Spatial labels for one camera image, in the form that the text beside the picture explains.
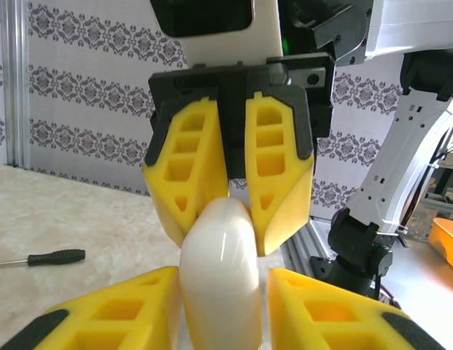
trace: yellow foam pad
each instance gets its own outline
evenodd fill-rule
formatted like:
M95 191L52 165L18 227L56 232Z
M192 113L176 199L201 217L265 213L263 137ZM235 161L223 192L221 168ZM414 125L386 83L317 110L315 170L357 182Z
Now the yellow foam pad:
M382 318L403 312L289 270L270 270L267 309L273 350L413 349Z
M256 93L246 102L245 166L259 256L309 219L314 156L298 158L293 110Z
M161 224L180 248L205 206L229 196L217 102L203 98L176 114L157 163L142 171Z
M60 304L69 315L36 350L175 349L178 268L165 267Z

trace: black screwdriver handle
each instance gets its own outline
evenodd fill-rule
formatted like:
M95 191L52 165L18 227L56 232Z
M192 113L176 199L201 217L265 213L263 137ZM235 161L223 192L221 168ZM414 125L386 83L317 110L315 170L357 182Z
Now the black screwdriver handle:
M58 250L49 254L29 255L27 259L28 266L38 265L64 265L76 263L85 259L85 250L66 249Z

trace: marble countertop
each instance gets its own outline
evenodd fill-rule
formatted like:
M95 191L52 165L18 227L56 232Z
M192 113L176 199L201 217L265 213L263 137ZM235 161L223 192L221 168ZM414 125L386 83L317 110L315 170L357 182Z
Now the marble countertop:
M85 249L85 261L0 268L0 345L56 304L179 264L150 198L0 166L0 261L70 248ZM259 266L267 349L266 274L284 267L281 252ZM178 349L191 348L183 320Z

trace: orange object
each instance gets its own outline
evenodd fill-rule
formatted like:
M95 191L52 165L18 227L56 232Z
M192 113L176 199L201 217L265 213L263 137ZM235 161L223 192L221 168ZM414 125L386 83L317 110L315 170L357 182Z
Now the orange object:
M453 266L453 221L436 217L429 243Z

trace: screwdriver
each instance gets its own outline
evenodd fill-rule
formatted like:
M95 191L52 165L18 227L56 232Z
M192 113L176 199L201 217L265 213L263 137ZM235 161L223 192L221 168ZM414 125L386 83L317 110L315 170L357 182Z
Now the screwdriver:
M13 265L65 265L76 263L77 261L85 259L85 250L82 249L66 249L58 250L56 252L39 255L29 255L25 260L14 260L0 262L0 266L13 266Z

